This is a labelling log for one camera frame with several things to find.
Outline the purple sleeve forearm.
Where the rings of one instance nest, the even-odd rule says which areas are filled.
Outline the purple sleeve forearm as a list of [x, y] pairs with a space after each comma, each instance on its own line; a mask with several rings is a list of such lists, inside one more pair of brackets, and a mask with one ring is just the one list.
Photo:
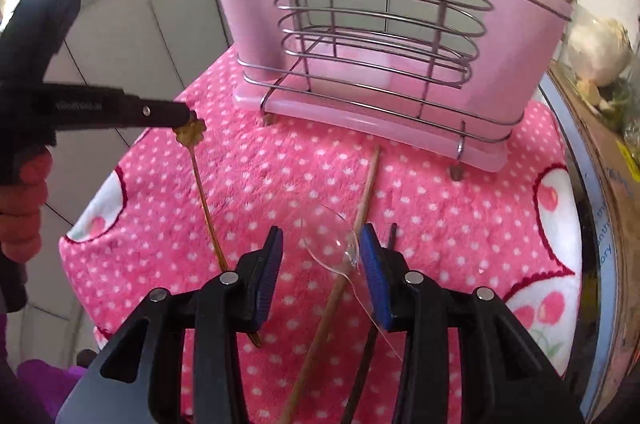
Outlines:
[[1, 422], [54, 423], [70, 392], [85, 370], [63, 370], [34, 359], [14, 372], [6, 352], [6, 318], [1, 315]]

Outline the left hand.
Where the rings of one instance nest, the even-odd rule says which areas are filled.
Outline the left hand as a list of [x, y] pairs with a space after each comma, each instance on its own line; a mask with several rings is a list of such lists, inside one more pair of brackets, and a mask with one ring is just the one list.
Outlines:
[[26, 264], [41, 249], [41, 209], [52, 166], [52, 155], [44, 149], [22, 165], [17, 184], [1, 187], [1, 248], [17, 264]]

